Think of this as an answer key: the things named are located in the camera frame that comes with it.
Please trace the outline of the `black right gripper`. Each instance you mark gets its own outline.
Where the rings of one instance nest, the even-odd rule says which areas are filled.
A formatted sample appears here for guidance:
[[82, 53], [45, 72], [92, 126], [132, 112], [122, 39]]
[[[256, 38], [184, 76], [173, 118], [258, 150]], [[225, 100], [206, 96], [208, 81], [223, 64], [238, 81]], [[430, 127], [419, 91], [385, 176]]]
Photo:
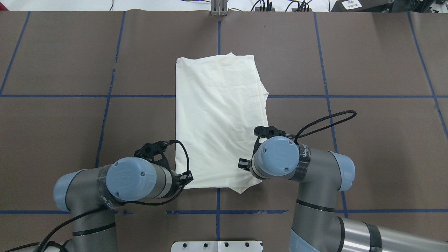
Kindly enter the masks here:
[[[259, 147], [262, 144], [260, 142], [260, 139], [270, 139], [270, 138], [275, 137], [275, 136], [283, 136], [283, 137], [286, 137], [288, 139], [292, 139], [293, 138], [292, 134], [288, 134], [285, 131], [277, 129], [274, 126], [257, 126], [256, 128], [254, 128], [253, 134], [257, 137], [257, 139], [256, 139], [255, 144], [253, 146], [253, 153], [252, 153], [251, 158], [259, 150]], [[250, 170], [250, 166], [251, 166], [251, 158], [249, 160], [240, 158], [239, 161], [238, 161], [238, 168], [243, 169], [245, 171], [249, 171]]]

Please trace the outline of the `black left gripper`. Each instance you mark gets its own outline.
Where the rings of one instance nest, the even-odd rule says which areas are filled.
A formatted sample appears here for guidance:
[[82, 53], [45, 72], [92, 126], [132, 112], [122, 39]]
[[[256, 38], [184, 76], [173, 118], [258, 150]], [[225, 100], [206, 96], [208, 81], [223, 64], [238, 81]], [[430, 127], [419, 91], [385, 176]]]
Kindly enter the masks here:
[[186, 186], [189, 183], [191, 183], [194, 180], [194, 178], [189, 167], [189, 155], [182, 142], [158, 141], [154, 143], [146, 143], [140, 149], [136, 150], [133, 156], [136, 158], [144, 159], [152, 164], [156, 164], [170, 170], [171, 168], [169, 165], [168, 158], [165, 156], [164, 153], [166, 152], [169, 146], [174, 144], [180, 145], [186, 157], [186, 171], [183, 172], [182, 175], [180, 176], [181, 177], [180, 181], [182, 182], [182, 185]]

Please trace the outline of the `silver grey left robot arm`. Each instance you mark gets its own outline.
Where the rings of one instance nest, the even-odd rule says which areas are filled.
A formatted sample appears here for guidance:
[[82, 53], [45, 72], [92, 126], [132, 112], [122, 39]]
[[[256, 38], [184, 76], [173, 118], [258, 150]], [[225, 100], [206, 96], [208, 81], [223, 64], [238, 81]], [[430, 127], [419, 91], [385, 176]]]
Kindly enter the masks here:
[[72, 214], [72, 218], [54, 228], [35, 248], [43, 252], [51, 237], [61, 228], [72, 224], [69, 252], [117, 252], [118, 240], [115, 209], [127, 204], [161, 206], [174, 201], [192, 182], [186, 168], [181, 174], [169, 166], [165, 151], [179, 140], [146, 143], [133, 157], [94, 169], [82, 169], [63, 175], [54, 186], [57, 207]]

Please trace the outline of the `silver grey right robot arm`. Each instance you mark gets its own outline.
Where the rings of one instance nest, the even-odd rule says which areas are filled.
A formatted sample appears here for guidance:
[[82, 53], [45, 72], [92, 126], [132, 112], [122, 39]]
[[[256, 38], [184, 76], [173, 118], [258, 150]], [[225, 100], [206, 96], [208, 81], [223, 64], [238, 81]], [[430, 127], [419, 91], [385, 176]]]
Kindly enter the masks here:
[[447, 242], [395, 231], [335, 215], [337, 194], [355, 178], [353, 161], [329, 150], [296, 142], [273, 126], [254, 128], [251, 159], [238, 167], [257, 179], [298, 182], [290, 252], [446, 252]]

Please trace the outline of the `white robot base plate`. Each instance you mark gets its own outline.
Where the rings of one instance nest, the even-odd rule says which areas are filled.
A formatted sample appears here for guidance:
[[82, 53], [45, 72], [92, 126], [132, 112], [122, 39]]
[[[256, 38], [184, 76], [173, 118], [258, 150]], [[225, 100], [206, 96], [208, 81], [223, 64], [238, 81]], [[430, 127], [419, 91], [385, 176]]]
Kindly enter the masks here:
[[171, 252], [263, 252], [262, 241], [184, 241], [175, 242]]

